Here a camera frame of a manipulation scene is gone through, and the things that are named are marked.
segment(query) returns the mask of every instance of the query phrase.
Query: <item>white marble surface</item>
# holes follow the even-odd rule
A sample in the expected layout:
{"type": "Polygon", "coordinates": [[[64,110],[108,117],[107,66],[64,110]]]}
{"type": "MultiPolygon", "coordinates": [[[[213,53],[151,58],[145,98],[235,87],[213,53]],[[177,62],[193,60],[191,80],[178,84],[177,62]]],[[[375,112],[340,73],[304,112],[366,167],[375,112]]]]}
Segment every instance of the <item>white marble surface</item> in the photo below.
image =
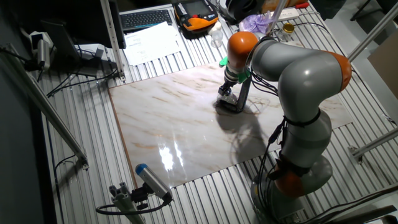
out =
{"type": "MultiPolygon", "coordinates": [[[[223,71],[212,63],[109,89],[133,169],[146,163],[174,187],[264,153],[282,121],[279,99],[252,86],[246,109],[227,113],[216,106],[223,71]]],[[[333,128],[352,122],[337,96],[321,109],[333,128]]]]}

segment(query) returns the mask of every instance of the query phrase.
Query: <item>metal rod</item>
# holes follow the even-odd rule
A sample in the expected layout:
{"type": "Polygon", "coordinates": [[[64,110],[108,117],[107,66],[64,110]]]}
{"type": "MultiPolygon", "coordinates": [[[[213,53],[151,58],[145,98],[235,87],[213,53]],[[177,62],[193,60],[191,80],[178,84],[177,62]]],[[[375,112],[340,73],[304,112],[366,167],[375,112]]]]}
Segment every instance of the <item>metal rod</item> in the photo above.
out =
{"type": "Polygon", "coordinates": [[[278,19],[280,17],[280,14],[282,13],[282,10],[286,6],[287,0],[279,0],[278,6],[276,7],[274,14],[272,15],[272,23],[271,26],[269,27],[269,30],[267,34],[269,34],[275,27],[275,24],[278,22],[278,19]]]}
{"type": "Polygon", "coordinates": [[[360,149],[355,150],[355,152],[353,153],[353,156],[354,156],[354,158],[362,156],[365,152],[368,152],[368,151],[374,149],[375,147],[378,147],[381,144],[383,144],[397,136],[398,136],[398,128],[395,128],[394,130],[389,131],[387,134],[383,134],[381,137],[379,137],[376,140],[370,142],[369,144],[361,147],[360,149]]]}
{"type": "Polygon", "coordinates": [[[385,15],[381,21],[372,29],[368,36],[355,47],[355,49],[348,55],[348,60],[352,62],[355,58],[374,40],[380,32],[386,28],[387,24],[398,15],[397,4],[385,15]]]}
{"type": "Polygon", "coordinates": [[[116,66],[118,66],[119,77],[121,81],[126,81],[126,77],[124,76],[124,67],[122,63],[122,58],[120,56],[118,38],[116,37],[116,31],[114,29],[114,23],[112,19],[111,8],[109,6],[109,1],[101,0],[101,6],[102,6],[102,11],[104,13],[105,23],[107,24],[106,27],[108,28],[109,39],[111,40],[116,66]]]}
{"type": "Polygon", "coordinates": [[[37,107],[43,112],[47,119],[51,122],[52,126],[57,130],[62,139],[68,144],[70,149],[76,154],[83,167],[88,167],[87,156],[77,143],[75,137],[69,131],[68,127],[62,121],[61,117],[51,105],[49,99],[43,93],[42,89],[38,86],[36,80],[27,74],[19,59],[6,53],[0,53],[0,58],[5,64],[9,65],[12,74],[22,84],[27,94],[33,99],[37,107]]]}

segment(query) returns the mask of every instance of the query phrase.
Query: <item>purple plastic bag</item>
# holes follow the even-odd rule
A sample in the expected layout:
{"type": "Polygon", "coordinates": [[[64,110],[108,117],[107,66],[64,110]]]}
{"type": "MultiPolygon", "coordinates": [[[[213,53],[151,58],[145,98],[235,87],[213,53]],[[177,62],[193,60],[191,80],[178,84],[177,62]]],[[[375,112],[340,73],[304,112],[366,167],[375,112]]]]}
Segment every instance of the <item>purple plastic bag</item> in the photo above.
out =
{"type": "Polygon", "coordinates": [[[268,11],[265,15],[250,15],[247,16],[239,23],[240,31],[260,32],[265,34],[269,28],[268,24],[272,22],[271,14],[268,11]]]}

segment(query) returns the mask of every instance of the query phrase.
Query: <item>small jar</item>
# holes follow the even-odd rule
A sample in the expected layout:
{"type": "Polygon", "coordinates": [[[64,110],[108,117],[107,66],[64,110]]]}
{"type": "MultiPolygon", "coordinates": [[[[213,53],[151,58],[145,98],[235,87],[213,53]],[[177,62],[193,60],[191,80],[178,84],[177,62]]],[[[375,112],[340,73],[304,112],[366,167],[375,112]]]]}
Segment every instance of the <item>small jar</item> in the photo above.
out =
{"type": "Polygon", "coordinates": [[[278,32],[278,38],[281,42],[289,42],[292,40],[294,26],[291,23],[285,23],[283,28],[278,32]]]}

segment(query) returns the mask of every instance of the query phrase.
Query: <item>orange handheld device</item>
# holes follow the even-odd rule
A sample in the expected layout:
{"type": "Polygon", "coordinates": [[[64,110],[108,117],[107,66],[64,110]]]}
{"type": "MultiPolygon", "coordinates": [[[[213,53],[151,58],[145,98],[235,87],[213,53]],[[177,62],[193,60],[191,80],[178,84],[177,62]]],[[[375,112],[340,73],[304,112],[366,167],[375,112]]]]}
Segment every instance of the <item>orange handheld device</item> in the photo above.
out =
{"type": "Polygon", "coordinates": [[[178,23],[188,31],[205,31],[218,20],[217,11],[209,0],[178,2],[173,7],[178,23]]]}

